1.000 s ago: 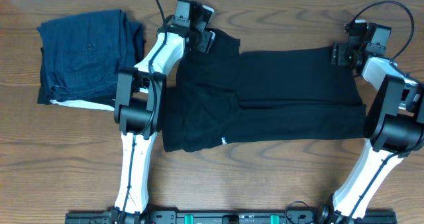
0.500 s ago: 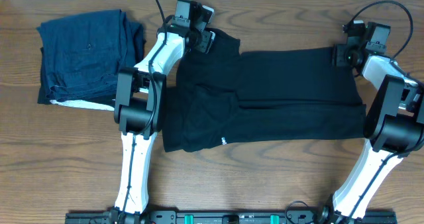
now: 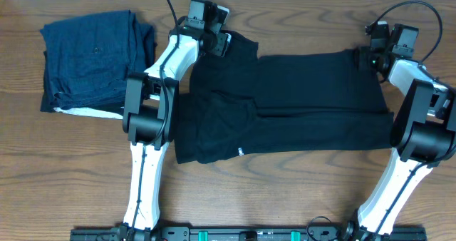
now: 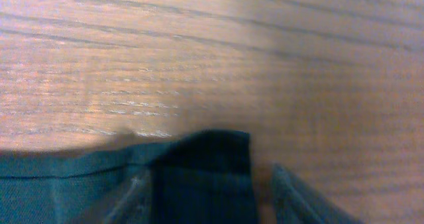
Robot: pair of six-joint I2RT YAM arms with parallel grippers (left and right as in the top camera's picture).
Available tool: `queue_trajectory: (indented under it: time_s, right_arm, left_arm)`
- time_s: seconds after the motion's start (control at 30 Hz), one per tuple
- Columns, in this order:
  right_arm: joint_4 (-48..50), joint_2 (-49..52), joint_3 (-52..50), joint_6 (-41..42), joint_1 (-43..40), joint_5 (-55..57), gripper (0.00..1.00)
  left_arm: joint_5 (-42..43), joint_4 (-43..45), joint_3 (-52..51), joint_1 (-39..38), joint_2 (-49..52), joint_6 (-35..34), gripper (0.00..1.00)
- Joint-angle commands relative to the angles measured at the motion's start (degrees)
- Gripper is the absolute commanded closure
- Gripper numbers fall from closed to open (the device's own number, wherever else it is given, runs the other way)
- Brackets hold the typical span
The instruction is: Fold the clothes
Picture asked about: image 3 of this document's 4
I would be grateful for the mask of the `black polo shirt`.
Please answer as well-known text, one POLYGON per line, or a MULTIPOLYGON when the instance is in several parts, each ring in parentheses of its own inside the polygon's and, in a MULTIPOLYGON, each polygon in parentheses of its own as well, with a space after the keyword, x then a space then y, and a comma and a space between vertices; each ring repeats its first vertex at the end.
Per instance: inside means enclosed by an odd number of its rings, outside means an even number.
POLYGON ((356 48, 258 56, 233 33, 223 57, 206 54, 180 96, 178 163, 213 163, 299 150, 388 148, 393 113, 356 48))

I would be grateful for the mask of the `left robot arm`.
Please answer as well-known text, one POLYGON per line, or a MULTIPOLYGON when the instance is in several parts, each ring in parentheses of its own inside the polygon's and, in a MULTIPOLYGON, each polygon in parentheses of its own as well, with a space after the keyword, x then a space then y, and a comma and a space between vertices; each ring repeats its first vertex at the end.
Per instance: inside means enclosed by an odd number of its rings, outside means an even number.
POLYGON ((179 83, 198 58, 223 57, 231 36, 222 32, 230 10, 208 0, 190 0, 175 19, 168 45, 149 68, 128 77, 123 130, 132 153, 130 198, 118 240, 153 240, 160 218, 162 164, 177 127, 179 83))

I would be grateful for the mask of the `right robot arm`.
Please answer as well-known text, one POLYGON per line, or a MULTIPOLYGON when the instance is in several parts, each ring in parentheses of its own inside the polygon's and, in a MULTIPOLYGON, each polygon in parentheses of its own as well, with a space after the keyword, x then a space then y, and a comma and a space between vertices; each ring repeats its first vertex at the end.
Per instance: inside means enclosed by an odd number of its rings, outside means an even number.
POLYGON ((455 154, 455 89, 413 59, 418 29, 384 21, 366 27, 370 46, 360 62, 405 96, 390 132, 388 165, 370 197, 347 222, 341 240, 426 240, 422 227, 395 219, 418 184, 455 154))

